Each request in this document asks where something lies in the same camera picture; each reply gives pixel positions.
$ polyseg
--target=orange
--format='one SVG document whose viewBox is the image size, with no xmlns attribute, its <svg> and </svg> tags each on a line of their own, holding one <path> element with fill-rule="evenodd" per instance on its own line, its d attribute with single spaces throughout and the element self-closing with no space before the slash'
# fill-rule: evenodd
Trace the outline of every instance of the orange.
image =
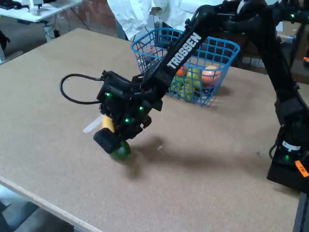
<svg viewBox="0 0 309 232">
<path fill-rule="evenodd" d="M 187 67 L 187 66 L 182 66 L 182 67 L 176 72 L 176 75 L 178 75 L 178 76 L 186 76 L 186 75 L 187 75 L 187 71 L 188 71 L 188 67 Z"/>
<path fill-rule="evenodd" d="M 217 70 L 218 67 L 211 65 L 206 67 L 207 70 L 202 72 L 202 81 L 205 86 L 215 86 L 220 80 L 221 71 L 211 71 Z"/>
</svg>

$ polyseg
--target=brick wall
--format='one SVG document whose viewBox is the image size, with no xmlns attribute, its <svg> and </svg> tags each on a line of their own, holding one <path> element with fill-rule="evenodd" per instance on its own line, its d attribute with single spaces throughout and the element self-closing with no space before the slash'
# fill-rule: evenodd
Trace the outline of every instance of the brick wall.
<svg viewBox="0 0 309 232">
<path fill-rule="evenodd" d="M 74 8 L 78 16 L 84 21 L 92 24 L 100 24 L 108 28 L 116 28 L 116 20 L 107 0 L 84 0 L 83 3 Z M 75 19 L 72 11 L 67 11 L 69 19 Z"/>
</svg>

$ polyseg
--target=white table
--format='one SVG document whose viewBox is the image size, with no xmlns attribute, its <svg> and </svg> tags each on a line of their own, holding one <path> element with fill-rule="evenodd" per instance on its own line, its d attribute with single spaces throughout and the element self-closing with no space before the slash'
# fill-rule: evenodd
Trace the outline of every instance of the white table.
<svg viewBox="0 0 309 232">
<path fill-rule="evenodd" d="M 82 0 L 57 0 L 56 2 L 43 4 L 43 7 L 40 8 L 38 15 L 31 14 L 30 11 L 27 8 L 23 8 L 23 9 L 20 9 L 20 10 L 0 9 L 0 15 L 11 17 L 11 18 L 16 18 L 16 19 L 21 19 L 21 20 L 25 20 L 25 21 L 29 21 L 29 22 L 33 22 L 33 23 L 38 23 L 42 20 L 46 20 L 48 22 L 48 20 L 52 16 L 66 10 L 68 8 L 82 4 L 82 2 L 83 2 Z M 52 38 L 54 37 L 53 26 L 51 24 L 48 24 L 48 25 L 49 26 L 43 27 L 44 31 L 45 31 L 45 36 L 46 36 L 47 42 L 52 40 Z M 4 56 L 4 52 L 3 52 L 2 48 L 0 46 L 0 65 L 3 64 L 4 62 L 7 62 L 9 59 L 16 57 L 16 55 L 17 54 L 14 54 L 12 57 L 6 58 Z"/>
</svg>

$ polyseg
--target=table edge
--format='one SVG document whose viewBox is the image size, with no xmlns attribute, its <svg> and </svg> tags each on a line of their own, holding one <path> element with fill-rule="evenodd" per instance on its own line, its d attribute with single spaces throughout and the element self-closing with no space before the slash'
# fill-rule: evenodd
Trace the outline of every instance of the table edge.
<svg viewBox="0 0 309 232">
<path fill-rule="evenodd" d="M 32 203 L 36 204 L 40 208 L 46 210 L 47 212 L 57 216 L 58 218 L 68 222 L 72 226 L 83 230 L 84 232 L 102 232 L 101 230 L 91 226 L 90 224 L 80 220 L 79 218 L 73 216 L 72 214 L 58 208 L 57 206 L 53 205 L 52 203 L 40 198 L 39 196 L 33 194 L 30 191 L 18 186 L 16 183 L 0 176 L 0 184 L 7 187 L 9 190 L 25 197 Z"/>
</svg>

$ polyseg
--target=sticker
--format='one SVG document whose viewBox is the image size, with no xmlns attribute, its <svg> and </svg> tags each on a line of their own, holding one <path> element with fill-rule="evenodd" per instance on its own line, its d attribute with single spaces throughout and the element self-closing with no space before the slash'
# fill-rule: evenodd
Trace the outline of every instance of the sticker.
<svg viewBox="0 0 309 232">
<path fill-rule="evenodd" d="M 91 132 L 94 128 L 96 128 L 103 120 L 103 115 L 100 115 L 96 118 L 92 123 L 90 123 L 85 129 L 83 129 L 84 133 Z"/>
<path fill-rule="evenodd" d="M 287 149 L 290 149 L 292 151 L 299 151 L 300 150 L 300 146 L 293 146 L 293 145 L 290 145 L 288 144 L 286 141 L 283 141 L 282 145 L 287 148 Z"/>
<path fill-rule="evenodd" d="M 297 160 L 295 161 L 296 167 L 299 169 L 300 173 L 303 175 L 303 177 L 308 177 L 309 173 L 307 172 L 307 170 L 304 168 L 303 164 Z"/>
</svg>

